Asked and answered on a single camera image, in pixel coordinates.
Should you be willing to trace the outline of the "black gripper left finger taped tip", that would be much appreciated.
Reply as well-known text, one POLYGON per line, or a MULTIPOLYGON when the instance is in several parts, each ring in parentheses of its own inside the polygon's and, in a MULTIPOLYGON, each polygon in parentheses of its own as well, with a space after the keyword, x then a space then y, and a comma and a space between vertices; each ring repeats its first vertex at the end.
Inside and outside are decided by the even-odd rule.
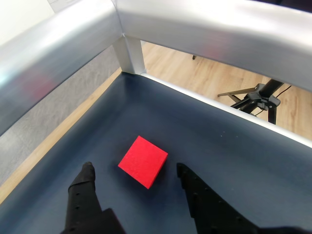
POLYGON ((95 187, 95 169, 91 162, 68 188, 68 203, 63 234, 124 234, 125 231, 111 208, 102 210, 95 187))

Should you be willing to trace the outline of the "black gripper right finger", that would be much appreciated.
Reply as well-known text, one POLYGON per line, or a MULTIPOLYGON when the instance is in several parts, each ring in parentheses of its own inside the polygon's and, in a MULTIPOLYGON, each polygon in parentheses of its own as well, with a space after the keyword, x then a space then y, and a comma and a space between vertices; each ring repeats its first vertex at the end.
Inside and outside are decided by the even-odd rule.
POLYGON ((199 234, 310 234, 299 227, 260 228, 219 196, 194 171, 176 164, 191 218, 199 234))

